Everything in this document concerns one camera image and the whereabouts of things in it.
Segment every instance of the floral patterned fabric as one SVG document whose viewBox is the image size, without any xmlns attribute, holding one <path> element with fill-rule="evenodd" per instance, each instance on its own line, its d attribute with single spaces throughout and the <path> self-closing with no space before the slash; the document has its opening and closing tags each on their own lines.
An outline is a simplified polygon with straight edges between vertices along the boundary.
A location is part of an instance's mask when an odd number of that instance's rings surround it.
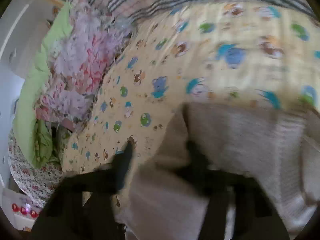
<svg viewBox="0 0 320 240">
<path fill-rule="evenodd" d="M 86 3 L 71 9 L 71 36 L 56 41 L 48 56 L 52 75 L 36 103 L 38 119 L 61 122 L 68 117 L 75 124 L 85 119 L 106 68 L 131 31 L 117 29 L 110 20 Z"/>
<path fill-rule="evenodd" d="M 61 167 L 53 163 L 34 169 L 20 151 L 12 130 L 9 134 L 8 163 L 19 188 L 39 207 L 44 206 L 63 175 Z"/>
<path fill-rule="evenodd" d="M 159 147 L 184 101 L 319 110 L 319 23 L 300 12 L 261 2 L 175 8 L 140 24 L 105 76 L 92 118 L 73 134 L 63 170 L 90 172 L 121 152 L 127 140 L 134 171 Z"/>
</svg>

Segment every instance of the bed sheet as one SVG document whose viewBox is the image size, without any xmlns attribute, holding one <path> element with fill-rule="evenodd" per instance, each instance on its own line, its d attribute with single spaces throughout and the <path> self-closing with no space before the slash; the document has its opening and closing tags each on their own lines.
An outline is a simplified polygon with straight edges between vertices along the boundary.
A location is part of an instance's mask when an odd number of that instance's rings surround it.
<svg viewBox="0 0 320 240">
<path fill-rule="evenodd" d="M 319 109 L 319 35 L 309 16 L 261 2 L 196 4 L 146 20 L 106 74 L 87 127 L 70 137 L 63 170 L 90 172 L 133 141 L 115 196 L 123 207 L 134 171 L 182 102 Z"/>
</svg>

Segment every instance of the red heart decoration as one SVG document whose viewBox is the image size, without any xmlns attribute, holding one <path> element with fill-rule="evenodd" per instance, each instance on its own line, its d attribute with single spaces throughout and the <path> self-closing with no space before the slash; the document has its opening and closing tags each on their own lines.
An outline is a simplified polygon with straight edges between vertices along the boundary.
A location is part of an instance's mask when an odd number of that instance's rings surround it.
<svg viewBox="0 0 320 240">
<path fill-rule="evenodd" d="M 28 214 L 27 210 L 24 207 L 21 207 L 20 212 L 22 215 Z"/>
<path fill-rule="evenodd" d="M 12 210 L 13 210 L 13 212 L 18 212 L 20 210 L 20 208 L 17 206 L 17 204 L 13 203 Z"/>
<path fill-rule="evenodd" d="M 36 217 L 38 217 L 38 213 L 31 209 L 30 216 L 33 217 L 33 218 L 36 218 Z"/>
</svg>

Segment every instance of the brown cloth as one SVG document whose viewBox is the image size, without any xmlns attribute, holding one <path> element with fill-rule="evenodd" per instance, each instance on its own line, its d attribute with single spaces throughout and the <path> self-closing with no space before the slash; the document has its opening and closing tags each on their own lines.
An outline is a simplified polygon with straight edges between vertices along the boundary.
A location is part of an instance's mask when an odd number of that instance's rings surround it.
<svg viewBox="0 0 320 240">
<path fill-rule="evenodd" d="M 128 238 L 197 239 L 208 199 L 168 171 L 188 165 L 188 139 L 200 146 L 212 169 L 254 177 L 290 236 L 296 236 L 319 199 L 319 127 L 320 119 L 311 110 L 183 105 L 156 155 L 133 178 L 128 206 L 118 217 L 128 226 Z M 229 225 L 225 239 L 232 237 Z"/>
</svg>

